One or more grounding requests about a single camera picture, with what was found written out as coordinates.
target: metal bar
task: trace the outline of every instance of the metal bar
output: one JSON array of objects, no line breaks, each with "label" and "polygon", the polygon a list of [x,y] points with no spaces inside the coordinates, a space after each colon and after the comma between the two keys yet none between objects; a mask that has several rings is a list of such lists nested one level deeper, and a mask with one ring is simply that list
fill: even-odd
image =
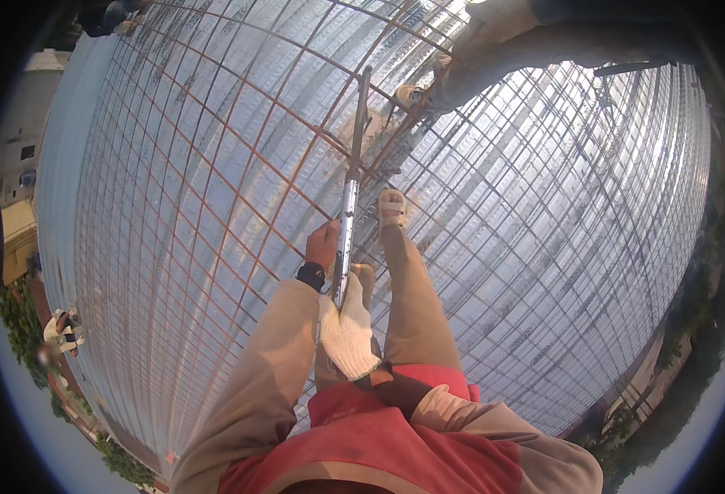
[{"label": "metal bar", "polygon": [[355,231],[355,208],[360,182],[360,148],[363,146],[363,134],[368,121],[368,85],[373,68],[366,65],[362,71],[357,99],[357,115],[355,117],[355,133],[351,141],[351,159],[346,172],[344,184],[343,210],[340,213],[340,238],[335,258],[335,279],[332,281],[332,299],[343,307],[346,287],[349,279],[349,263],[351,262],[352,237]]}]

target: gloved hand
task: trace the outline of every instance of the gloved hand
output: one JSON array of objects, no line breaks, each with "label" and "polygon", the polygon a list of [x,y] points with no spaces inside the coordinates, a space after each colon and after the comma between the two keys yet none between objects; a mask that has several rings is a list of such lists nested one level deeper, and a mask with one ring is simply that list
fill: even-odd
[{"label": "gloved hand", "polygon": [[335,302],[327,295],[318,300],[318,340],[327,356],[350,381],[373,372],[381,359],[370,351],[370,314],[363,307],[363,287],[354,273],[349,273],[346,299],[338,314]]}]

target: sandal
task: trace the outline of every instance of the sandal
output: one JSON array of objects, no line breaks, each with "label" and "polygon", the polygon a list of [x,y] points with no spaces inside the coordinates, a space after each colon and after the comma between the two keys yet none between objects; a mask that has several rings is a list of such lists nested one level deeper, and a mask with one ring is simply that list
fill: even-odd
[{"label": "sandal", "polygon": [[[395,189],[385,189],[379,193],[379,236],[381,237],[381,230],[385,226],[391,224],[397,224],[403,227],[407,224],[406,213],[406,199],[404,195]],[[384,211],[398,211],[400,214],[394,216],[384,216]]]}]

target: person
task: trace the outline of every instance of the person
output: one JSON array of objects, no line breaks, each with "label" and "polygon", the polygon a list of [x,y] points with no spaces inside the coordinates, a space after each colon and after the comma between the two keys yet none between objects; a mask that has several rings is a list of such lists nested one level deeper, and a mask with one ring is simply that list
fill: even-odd
[{"label": "person", "polygon": [[[456,37],[453,56],[438,53],[432,63],[435,87],[427,105],[440,113],[527,67],[567,60],[586,68],[704,61],[666,0],[486,0],[465,10],[470,22]],[[426,91],[403,84],[394,96],[408,109]]]},{"label": "person", "polygon": [[[598,462],[541,431],[505,403],[474,401],[453,334],[415,244],[405,199],[378,199],[391,277],[384,360],[350,273],[340,311],[320,291],[338,222],[307,240],[305,265],[261,315],[208,420],[177,461],[174,492],[601,492]],[[289,438],[316,348],[310,430]]]},{"label": "person", "polygon": [[[150,4],[140,0],[82,0],[77,22],[91,38],[112,33],[129,34],[140,23],[140,16]],[[139,16],[127,20],[136,10],[140,10]]]},{"label": "person", "polygon": [[63,352],[70,352],[72,357],[77,357],[77,346],[85,343],[85,337],[82,335],[83,327],[74,321],[76,313],[77,310],[74,308],[68,311],[58,309],[53,312],[53,317],[44,326],[40,361],[43,363],[50,361],[54,355]]}]

